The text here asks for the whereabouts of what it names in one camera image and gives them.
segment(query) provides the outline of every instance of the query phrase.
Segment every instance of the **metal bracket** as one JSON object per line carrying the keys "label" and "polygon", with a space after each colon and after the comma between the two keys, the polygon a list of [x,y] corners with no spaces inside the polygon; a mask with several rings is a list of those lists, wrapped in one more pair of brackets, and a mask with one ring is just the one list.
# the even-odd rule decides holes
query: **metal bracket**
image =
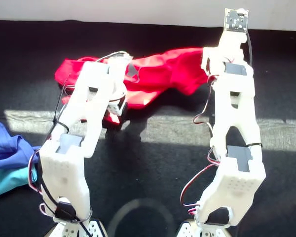
{"label": "metal bracket", "polygon": [[[77,224],[63,224],[58,223],[50,234],[45,237],[76,237],[77,236]],[[108,237],[106,230],[104,229],[100,221],[90,221],[87,227],[89,233],[94,237]]]}
{"label": "metal bracket", "polygon": [[248,13],[244,9],[225,9],[224,31],[234,31],[246,33],[248,30]]}

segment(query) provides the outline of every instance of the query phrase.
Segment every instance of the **red cloth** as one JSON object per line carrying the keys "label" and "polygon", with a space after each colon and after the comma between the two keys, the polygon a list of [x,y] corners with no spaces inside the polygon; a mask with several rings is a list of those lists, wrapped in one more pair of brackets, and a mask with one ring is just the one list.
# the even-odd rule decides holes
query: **red cloth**
{"label": "red cloth", "polygon": [[[176,88],[185,95],[191,95],[207,82],[207,76],[201,69],[202,54],[202,48],[181,48],[132,60],[124,79],[128,108],[141,109],[168,88]],[[74,85],[83,63],[95,60],[97,58],[94,57],[65,59],[55,73],[55,80],[63,85],[68,77],[66,84]],[[118,123],[114,115],[110,116],[109,120]]]}

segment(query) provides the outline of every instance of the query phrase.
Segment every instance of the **white wire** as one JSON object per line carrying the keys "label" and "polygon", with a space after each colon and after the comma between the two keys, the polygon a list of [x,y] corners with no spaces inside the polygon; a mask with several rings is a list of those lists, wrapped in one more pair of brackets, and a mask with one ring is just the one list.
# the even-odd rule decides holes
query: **white wire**
{"label": "white wire", "polygon": [[44,204],[44,203],[41,203],[41,204],[39,205],[39,210],[40,210],[40,212],[41,212],[44,216],[48,216],[48,215],[46,214],[46,212],[43,211],[43,209],[42,209],[43,206],[44,206],[44,208],[45,208],[45,204]]}

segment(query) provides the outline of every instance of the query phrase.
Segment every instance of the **blue cloth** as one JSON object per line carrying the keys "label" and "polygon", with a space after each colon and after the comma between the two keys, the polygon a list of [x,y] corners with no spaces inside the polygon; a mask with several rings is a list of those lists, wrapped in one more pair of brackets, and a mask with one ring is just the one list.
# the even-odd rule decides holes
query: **blue cloth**
{"label": "blue cloth", "polygon": [[38,147],[32,147],[22,136],[11,137],[0,123],[0,169],[18,169],[28,165],[29,159]]}
{"label": "blue cloth", "polygon": [[[37,172],[32,168],[32,182],[37,180]],[[0,195],[28,183],[28,168],[0,169]]]}

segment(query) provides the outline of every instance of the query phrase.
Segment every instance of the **black wire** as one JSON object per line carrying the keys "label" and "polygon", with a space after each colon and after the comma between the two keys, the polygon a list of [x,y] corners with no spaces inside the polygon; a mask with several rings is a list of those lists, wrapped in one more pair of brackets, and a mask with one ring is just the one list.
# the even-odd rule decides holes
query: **black wire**
{"label": "black wire", "polygon": [[82,223],[82,222],[79,222],[81,227],[84,229],[84,231],[87,233],[87,235],[89,237],[92,237],[92,235],[90,234],[90,232],[88,231],[88,229],[86,228],[86,226]]}
{"label": "black wire", "polygon": [[62,114],[62,111],[59,113],[58,116],[56,116],[56,114],[57,114],[57,110],[58,110],[58,106],[59,106],[59,103],[60,103],[60,101],[61,101],[61,98],[62,98],[62,96],[63,96],[63,94],[64,94],[64,90],[65,90],[66,82],[67,82],[69,76],[70,76],[70,74],[68,74],[68,76],[67,76],[67,78],[66,78],[66,80],[65,80],[65,82],[64,82],[64,84],[63,84],[63,87],[62,87],[62,89],[61,89],[61,92],[60,92],[60,94],[59,94],[58,101],[57,101],[56,108],[55,108],[55,114],[54,114],[54,118],[53,118],[53,125],[51,126],[51,128],[49,129],[47,135],[45,136],[45,138],[44,138],[44,140],[43,140],[43,142],[42,142],[43,144],[44,144],[44,142],[50,137],[52,131],[54,130],[54,128],[56,127],[56,125],[57,125],[58,123],[59,123],[61,126],[63,126],[63,127],[67,130],[67,133],[69,132],[69,128],[68,128],[68,126],[66,126],[65,124],[60,123],[60,122],[58,121],[59,118],[60,118],[60,116],[61,116],[61,114]]}
{"label": "black wire", "polygon": [[249,65],[253,67],[253,56],[252,56],[252,45],[251,45],[251,40],[249,36],[249,32],[247,31],[247,40],[248,40],[248,48],[249,48]]}

